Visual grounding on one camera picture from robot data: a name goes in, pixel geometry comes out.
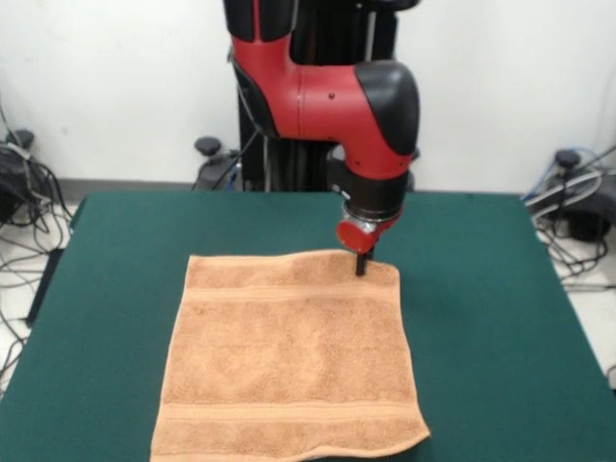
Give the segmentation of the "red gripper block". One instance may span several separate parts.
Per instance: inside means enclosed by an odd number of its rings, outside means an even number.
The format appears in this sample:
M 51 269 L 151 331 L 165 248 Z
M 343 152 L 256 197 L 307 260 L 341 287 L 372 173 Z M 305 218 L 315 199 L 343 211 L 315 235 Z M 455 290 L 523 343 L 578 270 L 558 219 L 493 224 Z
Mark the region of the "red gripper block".
M 384 219 L 359 218 L 346 204 L 342 206 L 342 218 L 335 228 L 342 246 L 357 254 L 355 274 L 366 274 L 368 263 L 373 259 L 373 249 L 380 236 L 393 227 L 402 215 L 400 209 L 395 215 Z

